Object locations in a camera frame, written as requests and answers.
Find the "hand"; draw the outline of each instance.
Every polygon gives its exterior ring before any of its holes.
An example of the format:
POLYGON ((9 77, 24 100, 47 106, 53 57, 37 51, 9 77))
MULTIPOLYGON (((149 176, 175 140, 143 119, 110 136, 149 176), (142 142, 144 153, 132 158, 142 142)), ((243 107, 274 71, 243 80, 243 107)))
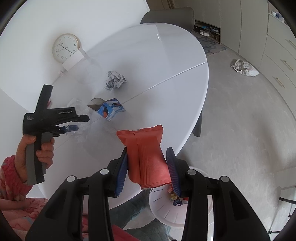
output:
MULTIPOLYGON (((15 169, 22 182, 27 181, 27 167, 26 167, 26 147, 33 144, 36 141, 35 136, 23 135, 15 154, 15 169)), ((36 151, 36 156, 40 162, 46 163, 46 169, 52 165, 52 158, 54 156, 53 147, 54 138, 50 140, 50 143, 44 143, 41 145, 41 150, 36 151)))
POLYGON ((0 210, 9 211, 17 209, 25 209, 30 207, 31 201, 28 198, 25 198, 22 201, 10 201, 6 199, 0 199, 0 210))

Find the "blue rug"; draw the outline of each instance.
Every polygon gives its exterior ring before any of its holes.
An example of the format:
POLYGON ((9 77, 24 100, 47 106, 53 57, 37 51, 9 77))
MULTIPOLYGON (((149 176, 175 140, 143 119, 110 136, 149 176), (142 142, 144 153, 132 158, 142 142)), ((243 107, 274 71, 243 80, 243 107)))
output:
POLYGON ((206 56, 211 55, 213 53, 218 53, 227 49, 221 44, 218 44, 217 42, 215 42, 214 40, 211 40, 208 37, 203 36, 195 31, 192 31, 192 34, 194 37, 198 39, 198 41, 202 45, 206 56))

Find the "person's leg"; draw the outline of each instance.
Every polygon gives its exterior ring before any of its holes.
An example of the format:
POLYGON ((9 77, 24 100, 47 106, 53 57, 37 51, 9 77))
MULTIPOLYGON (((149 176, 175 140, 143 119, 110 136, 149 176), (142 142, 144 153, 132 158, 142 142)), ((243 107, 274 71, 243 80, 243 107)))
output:
POLYGON ((123 229, 129 221, 149 204, 149 190, 140 192, 131 200, 109 210, 111 225, 116 225, 123 229))
POLYGON ((139 229, 127 229, 130 235, 140 241, 168 241, 171 227, 164 225, 157 219, 139 229))

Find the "pink sleeve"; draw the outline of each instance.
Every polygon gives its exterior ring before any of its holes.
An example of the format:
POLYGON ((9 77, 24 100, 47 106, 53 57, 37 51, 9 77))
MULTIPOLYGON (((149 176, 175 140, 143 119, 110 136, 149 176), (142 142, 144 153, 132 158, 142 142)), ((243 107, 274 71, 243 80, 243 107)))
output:
POLYGON ((15 156, 7 157, 0 168, 0 199, 22 201, 31 188, 19 178, 15 170, 15 156))

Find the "chair leg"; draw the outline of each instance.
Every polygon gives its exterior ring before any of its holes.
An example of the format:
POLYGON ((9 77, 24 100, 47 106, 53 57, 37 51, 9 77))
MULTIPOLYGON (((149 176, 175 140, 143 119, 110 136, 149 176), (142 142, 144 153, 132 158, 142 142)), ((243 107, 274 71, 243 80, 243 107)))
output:
POLYGON ((268 234, 279 234, 281 231, 275 231, 275 232, 272 232, 272 231, 268 231, 268 234))
POLYGON ((201 129, 202 129, 202 111, 201 111, 200 116, 199 116, 199 118, 197 120, 197 123, 196 123, 196 125, 195 125, 195 127, 193 128, 193 131, 192 131, 194 136, 200 137, 201 129))
POLYGON ((296 204, 296 201, 285 199, 285 198, 282 198, 282 197, 279 197, 279 200, 284 201, 284 202, 288 202, 288 203, 291 203, 291 204, 296 204))

